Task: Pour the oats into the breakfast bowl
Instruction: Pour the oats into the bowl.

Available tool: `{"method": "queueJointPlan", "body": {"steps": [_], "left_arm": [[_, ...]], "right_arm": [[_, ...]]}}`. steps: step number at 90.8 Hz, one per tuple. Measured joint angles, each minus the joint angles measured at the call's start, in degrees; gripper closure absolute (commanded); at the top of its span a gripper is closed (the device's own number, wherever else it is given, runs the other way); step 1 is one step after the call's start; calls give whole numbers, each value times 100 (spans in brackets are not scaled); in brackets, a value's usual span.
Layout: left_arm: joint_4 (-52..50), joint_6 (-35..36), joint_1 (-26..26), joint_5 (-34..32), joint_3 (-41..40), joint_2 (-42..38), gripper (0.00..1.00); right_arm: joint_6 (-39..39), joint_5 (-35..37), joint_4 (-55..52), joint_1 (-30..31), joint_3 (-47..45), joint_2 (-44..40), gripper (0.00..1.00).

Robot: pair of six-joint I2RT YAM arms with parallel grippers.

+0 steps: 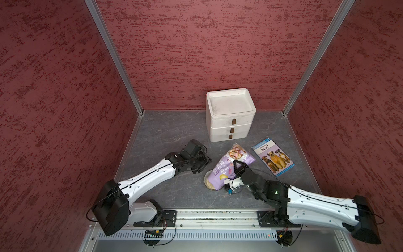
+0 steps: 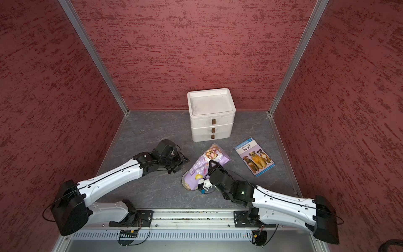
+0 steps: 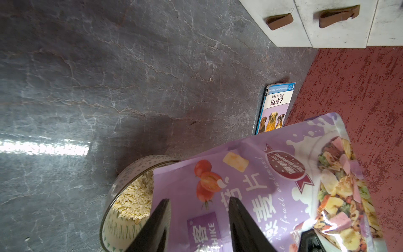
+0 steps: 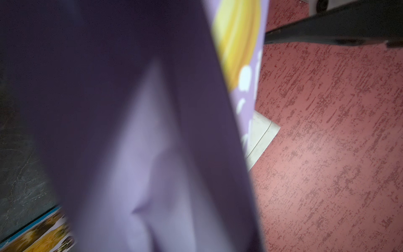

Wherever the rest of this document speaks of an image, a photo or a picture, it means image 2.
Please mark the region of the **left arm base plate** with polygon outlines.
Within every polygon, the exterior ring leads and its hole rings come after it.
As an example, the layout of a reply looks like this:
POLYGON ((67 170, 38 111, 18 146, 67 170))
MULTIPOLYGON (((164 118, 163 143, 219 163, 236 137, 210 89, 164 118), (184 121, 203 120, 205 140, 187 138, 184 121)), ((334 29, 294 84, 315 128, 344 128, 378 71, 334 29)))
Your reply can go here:
POLYGON ((128 215, 119 222, 109 222, 109 227, 134 227, 138 230, 142 227, 150 227, 153 219, 153 211, 129 212, 128 215))

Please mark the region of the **purple oats bag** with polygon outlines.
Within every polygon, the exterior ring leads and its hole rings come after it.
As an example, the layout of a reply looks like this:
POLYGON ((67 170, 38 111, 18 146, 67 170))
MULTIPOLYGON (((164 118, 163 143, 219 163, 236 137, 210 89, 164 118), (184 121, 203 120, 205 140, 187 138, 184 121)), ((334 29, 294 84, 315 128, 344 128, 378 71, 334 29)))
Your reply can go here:
POLYGON ((213 143, 210 148, 205 151, 189 169, 191 175, 198 173, 203 176, 203 179, 208 179, 208 167, 210 160, 217 161, 224 166, 231 161, 231 158, 219 145, 213 143))

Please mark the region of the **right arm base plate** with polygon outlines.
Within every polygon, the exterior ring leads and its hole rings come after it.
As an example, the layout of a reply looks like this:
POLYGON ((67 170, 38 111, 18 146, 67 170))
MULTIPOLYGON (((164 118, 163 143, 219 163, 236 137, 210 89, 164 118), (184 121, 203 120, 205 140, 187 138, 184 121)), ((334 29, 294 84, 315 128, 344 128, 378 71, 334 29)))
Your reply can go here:
POLYGON ((236 228, 260 228, 260 227, 276 227, 276 224, 263 224, 258 221, 251 221, 247 218, 248 211, 234 211, 234 225, 236 228))

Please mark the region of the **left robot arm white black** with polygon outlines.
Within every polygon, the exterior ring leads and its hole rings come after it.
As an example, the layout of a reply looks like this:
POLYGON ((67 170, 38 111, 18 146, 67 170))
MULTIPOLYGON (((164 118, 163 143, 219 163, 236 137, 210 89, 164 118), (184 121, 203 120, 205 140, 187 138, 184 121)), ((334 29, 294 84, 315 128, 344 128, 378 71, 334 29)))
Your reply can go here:
POLYGON ((142 218, 129 200, 99 203, 98 199, 153 172, 177 173, 188 162, 178 145, 164 139, 151 152, 141 152, 106 173, 78 183, 64 182, 49 207, 60 234, 68 236, 97 223, 140 228, 142 218))

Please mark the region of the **white patterned breakfast bowl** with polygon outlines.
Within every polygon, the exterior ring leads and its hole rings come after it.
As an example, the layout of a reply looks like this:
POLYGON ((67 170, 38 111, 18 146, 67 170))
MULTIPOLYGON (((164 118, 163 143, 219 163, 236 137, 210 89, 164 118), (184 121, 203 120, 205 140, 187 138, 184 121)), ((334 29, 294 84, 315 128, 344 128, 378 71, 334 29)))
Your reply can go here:
POLYGON ((199 181, 203 176, 198 173, 191 175, 190 171, 184 173, 182 177, 182 186, 188 191, 195 191, 198 189, 199 181))

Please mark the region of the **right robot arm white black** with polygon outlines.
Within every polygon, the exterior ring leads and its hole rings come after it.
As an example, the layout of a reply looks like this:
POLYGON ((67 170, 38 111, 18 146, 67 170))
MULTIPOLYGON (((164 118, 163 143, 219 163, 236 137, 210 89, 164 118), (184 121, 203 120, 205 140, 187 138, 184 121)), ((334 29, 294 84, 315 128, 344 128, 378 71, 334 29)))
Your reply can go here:
POLYGON ((328 244, 340 243, 338 216, 323 196, 298 198, 276 193, 248 181, 235 180, 218 162, 210 161, 209 183, 223 198, 248 208, 247 220, 253 225, 278 224, 310 231, 328 244))

